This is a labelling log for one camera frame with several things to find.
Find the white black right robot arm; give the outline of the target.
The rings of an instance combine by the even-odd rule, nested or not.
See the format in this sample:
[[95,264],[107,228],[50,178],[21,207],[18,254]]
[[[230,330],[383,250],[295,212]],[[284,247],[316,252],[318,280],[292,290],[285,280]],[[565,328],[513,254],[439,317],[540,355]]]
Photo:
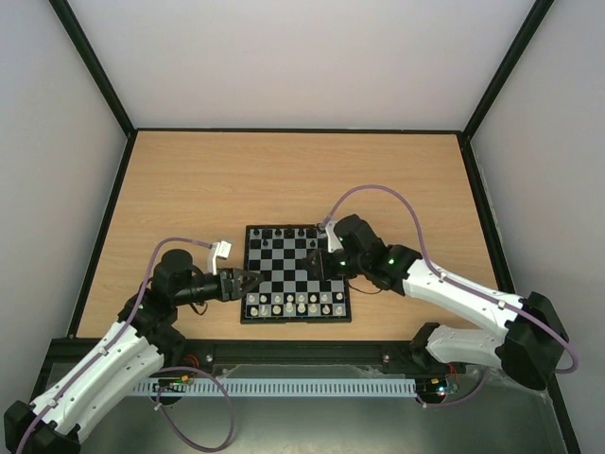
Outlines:
[[569,337],[546,296],[483,287],[434,265],[426,253],[385,244],[357,215],[331,220],[319,231],[325,243],[299,261],[311,277],[363,276],[380,290],[426,301],[473,324],[471,329],[425,324],[410,345],[419,368],[476,364],[499,369],[531,390],[547,388]]

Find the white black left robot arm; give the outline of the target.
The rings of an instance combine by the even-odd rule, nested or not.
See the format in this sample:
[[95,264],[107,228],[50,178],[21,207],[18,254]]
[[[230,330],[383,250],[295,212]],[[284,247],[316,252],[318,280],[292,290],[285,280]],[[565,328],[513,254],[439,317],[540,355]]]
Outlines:
[[102,339],[60,381],[4,414],[12,453],[78,453],[100,421],[142,380],[176,371],[185,338],[174,327],[180,306],[236,301],[262,274],[234,268],[202,272],[180,249],[163,254]]

